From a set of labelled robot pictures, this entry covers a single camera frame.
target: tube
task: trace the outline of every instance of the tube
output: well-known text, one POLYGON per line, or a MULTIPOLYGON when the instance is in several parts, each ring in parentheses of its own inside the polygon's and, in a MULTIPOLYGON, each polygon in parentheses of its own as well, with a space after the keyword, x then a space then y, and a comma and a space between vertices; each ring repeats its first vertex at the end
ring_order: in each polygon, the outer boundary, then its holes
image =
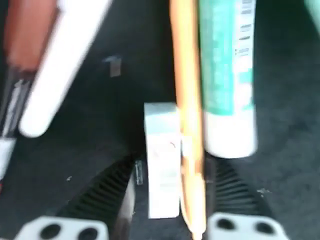
POLYGON ((255 9, 256 0, 199 0, 204 148, 220 158, 257 149, 255 9))

